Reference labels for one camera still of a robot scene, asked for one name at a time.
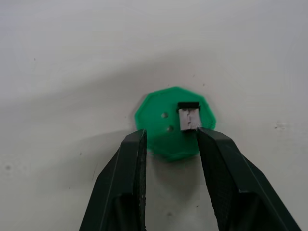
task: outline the white surface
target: white surface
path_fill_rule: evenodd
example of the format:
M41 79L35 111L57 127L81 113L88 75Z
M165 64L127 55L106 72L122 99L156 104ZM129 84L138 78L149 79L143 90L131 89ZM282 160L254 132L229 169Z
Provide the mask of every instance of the white surface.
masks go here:
M0 230L78 230L141 99L168 86L206 97L307 230L307 41L307 0L2 0ZM217 230L198 159L148 162L148 231Z

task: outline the green octagonal disc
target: green octagonal disc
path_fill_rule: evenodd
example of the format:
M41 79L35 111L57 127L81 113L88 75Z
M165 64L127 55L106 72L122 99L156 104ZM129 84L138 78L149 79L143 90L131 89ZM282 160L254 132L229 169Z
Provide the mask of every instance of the green octagonal disc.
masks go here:
M204 97L172 87L150 93L135 114L137 129L145 128L148 149L167 161L183 159L199 153L194 132L180 130L178 102L199 102L204 128L214 129L216 120Z

